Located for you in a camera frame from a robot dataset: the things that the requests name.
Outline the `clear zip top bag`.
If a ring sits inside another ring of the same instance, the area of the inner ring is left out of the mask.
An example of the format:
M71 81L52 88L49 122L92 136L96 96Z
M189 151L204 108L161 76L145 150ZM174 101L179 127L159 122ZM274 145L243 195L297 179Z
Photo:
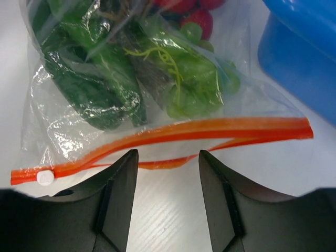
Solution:
M28 59L31 80L24 108L20 159L10 174L10 184L37 181L39 174L54 178L108 166L130 149L141 153L140 167L147 170L175 169L197 157L199 150L217 151L251 144L313 138L307 117L271 85L249 74L249 1L226 1L211 11L214 64L234 63L240 89L224 95L224 104L214 113L198 118L171 118L165 109L173 79L145 59L147 48L142 23L166 23L154 1L127 1L127 16L119 24L121 43L135 70L145 103L147 122L135 127L125 119L114 130L99 130L86 122L58 90L44 68L35 46L27 12L20 10L29 34Z

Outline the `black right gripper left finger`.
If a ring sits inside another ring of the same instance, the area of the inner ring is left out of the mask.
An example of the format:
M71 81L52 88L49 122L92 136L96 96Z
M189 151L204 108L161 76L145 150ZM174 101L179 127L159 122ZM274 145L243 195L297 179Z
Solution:
M1 251L125 251L138 152L54 196L1 190Z

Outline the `blue plastic bin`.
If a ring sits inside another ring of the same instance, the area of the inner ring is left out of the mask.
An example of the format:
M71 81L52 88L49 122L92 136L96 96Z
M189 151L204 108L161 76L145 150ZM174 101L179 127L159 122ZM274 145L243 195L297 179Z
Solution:
M265 1L261 69L335 124L335 1Z

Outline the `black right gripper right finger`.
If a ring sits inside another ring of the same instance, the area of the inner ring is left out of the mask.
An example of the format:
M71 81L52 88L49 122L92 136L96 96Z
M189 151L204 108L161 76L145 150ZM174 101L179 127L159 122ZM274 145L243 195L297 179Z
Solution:
M213 251L335 251L335 189L299 197L262 186L202 150L199 175Z

